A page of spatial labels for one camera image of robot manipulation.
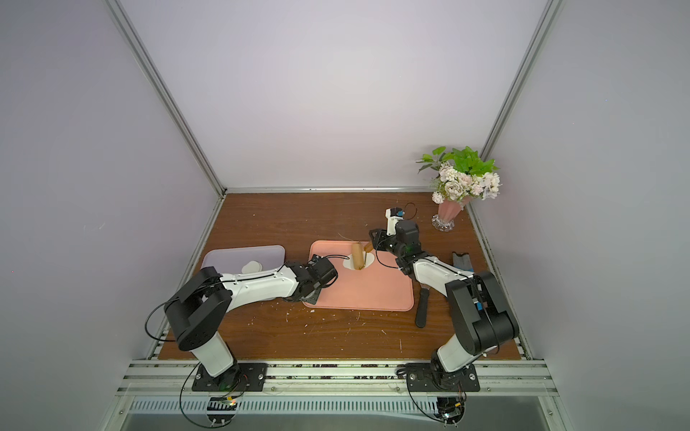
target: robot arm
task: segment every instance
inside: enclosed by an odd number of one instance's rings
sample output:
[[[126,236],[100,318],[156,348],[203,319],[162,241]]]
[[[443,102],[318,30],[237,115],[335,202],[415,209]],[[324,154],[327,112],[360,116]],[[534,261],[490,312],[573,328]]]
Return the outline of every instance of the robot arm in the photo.
[[[252,274],[219,274],[214,267],[202,268],[168,300],[165,313],[179,349],[191,351],[201,362],[199,373],[212,377],[218,388],[234,388],[239,366],[218,333],[225,314],[277,297],[304,301],[336,277],[333,264],[317,255],[304,266],[286,263],[277,270]]]
[[[396,256],[395,262],[404,274],[414,276],[448,299],[455,335],[432,358],[439,374],[453,374],[482,353],[517,337],[517,321],[493,274],[461,271],[423,251],[417,224],[402,220],[401,215],[400,208],[387,210],[387,229],[371,230],[369,236],[376,250]],[[394,234],[390,233],[391,224]]]

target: white wall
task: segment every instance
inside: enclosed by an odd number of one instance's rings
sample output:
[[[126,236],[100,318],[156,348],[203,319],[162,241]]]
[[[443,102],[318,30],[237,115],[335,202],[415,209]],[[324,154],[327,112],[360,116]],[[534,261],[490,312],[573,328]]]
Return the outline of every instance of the white wall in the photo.
[[[123,0],[228,187],[426,185],[484,145],[546,0]]]
[[[0,184],[0,428],[94,430],[216,201],[102,2],[0,6]]]
[[[475,207],[578,430],[687,429],[690,3],[567,1]]]

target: flower vase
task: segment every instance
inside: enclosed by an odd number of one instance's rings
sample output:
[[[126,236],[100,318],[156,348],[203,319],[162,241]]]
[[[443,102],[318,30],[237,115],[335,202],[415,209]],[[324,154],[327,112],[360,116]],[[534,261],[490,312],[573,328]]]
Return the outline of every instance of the flower vase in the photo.
[[[431,224],[441,232],[449,232],[455,227],[454,218],[472,200],[472,196],[464,197],[460,202],[446,199],[438,204],[438,214],[431,218]]]

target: wooden table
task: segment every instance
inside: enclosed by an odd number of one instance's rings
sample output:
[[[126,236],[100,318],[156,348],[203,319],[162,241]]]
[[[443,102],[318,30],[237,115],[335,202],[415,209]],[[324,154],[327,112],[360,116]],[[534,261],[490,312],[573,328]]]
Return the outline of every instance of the wooden table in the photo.
[[[280,244],[286,258],[305,263],[311,243],[319,239],[368,241],[370,229],[385,228],[385,209],[417,206],[422,247],[445,262],[451,253],[468,252],[474,270],[486,261],[467,213],[455,229],[439,232],[431,225],[438,205],[431,193],[295,193],[230,194],[210,233],[202,256],[219,248]],[[408,206],[407,216],[414,213]],[[453,335],[446,299],[431,290],[426,327],[417,328],[415,305],[407,312],[307,308],[281,299],[244,305],[225,316],[219,331],[238,359],[430,359]],[[160,359],[193,358],[175,343],[165,343]],[[489,359],[520,359],[513,341]]]

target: vent grille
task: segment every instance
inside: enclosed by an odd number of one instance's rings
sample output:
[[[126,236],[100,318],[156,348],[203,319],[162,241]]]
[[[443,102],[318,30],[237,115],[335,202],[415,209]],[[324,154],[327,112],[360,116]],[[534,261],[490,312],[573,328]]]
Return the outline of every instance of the vent grille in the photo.
[[[436,398],[415,398],[427,414],[436,412]],[[218,413],[228,407],[207,397],[182,399],[185,413]],[[247,414],[421,414],[410,399],[397,397],[251,396],[238,400],[236,412]],[[130,413],[179,414],[177,397],[136,397]]]

